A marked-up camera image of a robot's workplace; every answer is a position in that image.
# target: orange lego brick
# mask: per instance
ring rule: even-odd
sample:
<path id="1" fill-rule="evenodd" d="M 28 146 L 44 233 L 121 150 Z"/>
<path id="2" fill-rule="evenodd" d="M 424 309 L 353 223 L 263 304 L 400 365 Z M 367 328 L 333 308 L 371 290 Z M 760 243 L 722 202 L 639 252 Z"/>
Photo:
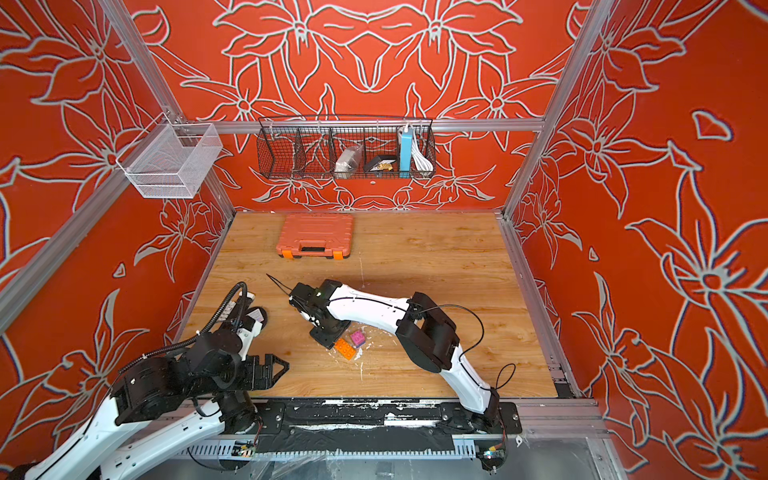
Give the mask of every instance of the orange lego brick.
<path id="1" fill-rule="evenodd" d="M 355 355 L 357 355 L 357 350 L 352 348 L 350 344 L 347 343 L 344 339 L 339 339 L 338 342 L 336 342 L 336 345 L 333 346 L 336 350 L 339 351 L 342 355 L 344 355 L 344 358 L 347 360 L 351 360 L 355 358 Z"/>

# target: white wire basket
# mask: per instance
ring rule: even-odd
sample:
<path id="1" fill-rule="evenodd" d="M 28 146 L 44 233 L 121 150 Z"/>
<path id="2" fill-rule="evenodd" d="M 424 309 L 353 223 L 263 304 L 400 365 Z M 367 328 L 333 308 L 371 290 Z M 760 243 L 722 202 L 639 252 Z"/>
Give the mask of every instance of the white wire basket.
<path id="1" fill-rule="evenodd" d="M 191 136 L 177 136 L 169 124 L 157 128 L 162 130 L 125 175 L 144 198 L 193 198 L 221 152 L 216 128 Z"/>

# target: wire basket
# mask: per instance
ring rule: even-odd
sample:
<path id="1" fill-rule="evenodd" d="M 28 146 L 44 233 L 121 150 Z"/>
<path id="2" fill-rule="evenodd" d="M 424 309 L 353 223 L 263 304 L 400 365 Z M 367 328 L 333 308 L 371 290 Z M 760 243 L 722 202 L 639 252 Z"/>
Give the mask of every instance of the wire basket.
<path id="1" fill-rule="evenodd" d="M 222 144 L 211 125 L 203 135 L 178 136 L 169 124 L 124 169 L 144 198 L 193 198 L 216 161 Z"/>
<path id="2" fill-rule="evenodd" d="M 266 178 L 430 178 L 435 173 L 435 136 L 432 121 L 425 118 L 385 118 L 365 115 L 336 115 L 355 120 L 320 120 L 317 116 L 263 117 L 257 138 L 259 172 Z M 377 155 L 399 157 L 397 130 L 413 127 L 419 151 L 432 164 L 430 170 L 363 171 Z M 354 173 L 335 172 L 336 160 L 348 147 L 361 145 L 362 160 Z"/>

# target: small package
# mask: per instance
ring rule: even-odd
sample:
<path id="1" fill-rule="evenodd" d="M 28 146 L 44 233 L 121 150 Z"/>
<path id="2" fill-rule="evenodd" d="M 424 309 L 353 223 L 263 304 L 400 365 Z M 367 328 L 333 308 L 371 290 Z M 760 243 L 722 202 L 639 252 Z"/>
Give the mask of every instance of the small package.
<path id="1" fill-rule="evenodd" d="M 341 155 L 339 160 L 336 161 L 336 168 L 334 169 L 336 178 L 351 178 L 352 174 L 357 170 L 360 161 L 362 160 L 362 145 L 353 145 L 347 147 Z"/>

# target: pink lego brick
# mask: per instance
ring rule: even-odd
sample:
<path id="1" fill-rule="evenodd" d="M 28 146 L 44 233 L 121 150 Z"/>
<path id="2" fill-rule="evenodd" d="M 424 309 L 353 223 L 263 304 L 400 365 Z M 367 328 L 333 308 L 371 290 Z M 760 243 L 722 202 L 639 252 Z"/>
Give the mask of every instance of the pink lego brick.
<path id="1" fill-rule="evenodd" d="M 352 340 L 352 346 L 359 348 L 363 343 L 366 342 L 366 335 L 362 332 L 362 330 L 358 330 L 350 335 L 349 339 Z"/>

